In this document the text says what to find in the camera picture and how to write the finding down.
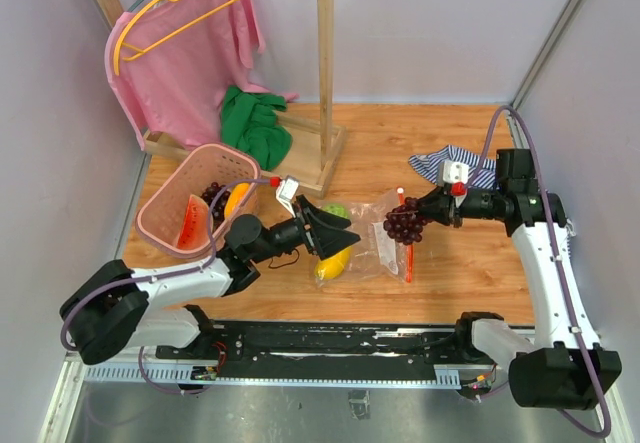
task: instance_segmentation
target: pink shirt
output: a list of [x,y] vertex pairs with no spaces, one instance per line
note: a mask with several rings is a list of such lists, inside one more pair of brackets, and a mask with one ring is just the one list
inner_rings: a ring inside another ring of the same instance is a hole
[[[145,48],[173,30],[229,0],[180,0],[149,10],[125,41]],[[120,50],[120,75],[113,72],[113,50],[134,17],[125,12],[107,41],[105,66],[109,85],[144,149],[142,130],[170,134],[186,148],[220,140],[220,109],[227,88],[268,90],[248,81],[253,50],[264,51],[253,3],[240,0],[205,18],[133,61],[135,52]]]

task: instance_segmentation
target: wooden clothing rack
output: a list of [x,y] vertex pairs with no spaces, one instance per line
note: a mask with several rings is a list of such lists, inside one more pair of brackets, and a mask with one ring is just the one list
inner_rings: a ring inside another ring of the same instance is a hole
[[[107,22],[113,26],[123,7],[120,0],[96,0]],[[347,137],[345,127],[332,124],[333,103],[333,0],[318,1],[318,60],[320,81],[319,120],[276,112],[278,123],[291,133],[293,144],[286,158],[265,176],[293,176],[302,190],[323,198],[333,177]],[[152,155],[183,160],[189,154],[169,135],[147,132],[145,150]]]

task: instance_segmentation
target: wall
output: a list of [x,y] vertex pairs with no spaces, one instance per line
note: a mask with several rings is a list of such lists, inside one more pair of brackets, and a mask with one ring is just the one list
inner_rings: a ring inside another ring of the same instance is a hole
[[36,441],[60,305],[112,258],[141,153],[106,84],[91,0],[0,0],[0,428]]
[[578,230],[573,263],[589,318],[620,352],[640,421],[640,0],[586,0],[522,108],[545,180]]
[[[255,1],[268,42],[261,74],[316,100],[315,0]],[[335,0],[335,99],[508,101],[565,2]]]

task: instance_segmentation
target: white label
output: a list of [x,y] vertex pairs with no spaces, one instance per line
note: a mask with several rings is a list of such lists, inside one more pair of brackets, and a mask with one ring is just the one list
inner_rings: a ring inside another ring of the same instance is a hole
[[383,222],[373,224],[373,231],[376,234],[376,244],[378,245],[378,258],[380,264],[394,275],[398,274],[398,262],[396,261],[396,242],[387,235],[382,227]]

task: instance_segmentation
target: wooden table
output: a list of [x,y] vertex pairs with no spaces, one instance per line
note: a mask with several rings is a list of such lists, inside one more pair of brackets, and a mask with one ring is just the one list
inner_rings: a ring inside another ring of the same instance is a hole
[[[396,186],[422,196],[433,185],[407,163],[410,155],[453,144],[479,152],[495,107],[337,105],[333,119],[349,130],[327,200],[371,202]],[[290,112],[317,117],[317,105],[291,105]],[[498,125],[495,149],[512,146],[506,123]],[[178,163],[153,157],[140,208]],[[286,219],[273,190],[260,189],[265,226]],[[384,276],[328,282],[318,288],[310,257],[278,270],[258,265],[262,277],[244,292],[197,301],[211,318],[252,320],[453,323],[463,311],[493,311],[510,324],[533,324],[533,312],[518,254],[498,222],[467,220],[459,229],[429,225],[415,248],[413,283]],[[140,240],[131,229],[124,252],[130,267],[180,262]]]

